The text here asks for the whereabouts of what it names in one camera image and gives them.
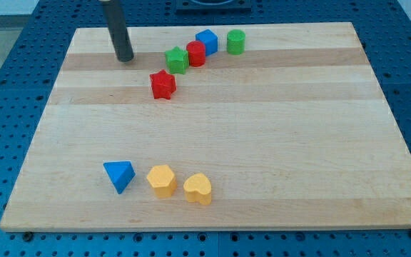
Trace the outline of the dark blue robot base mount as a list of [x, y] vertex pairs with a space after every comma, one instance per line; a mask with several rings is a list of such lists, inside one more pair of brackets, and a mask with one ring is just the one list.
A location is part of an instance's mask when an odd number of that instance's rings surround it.
[[250, 11], [252, 0], [175, 0], [177, 14], [194, 11]]

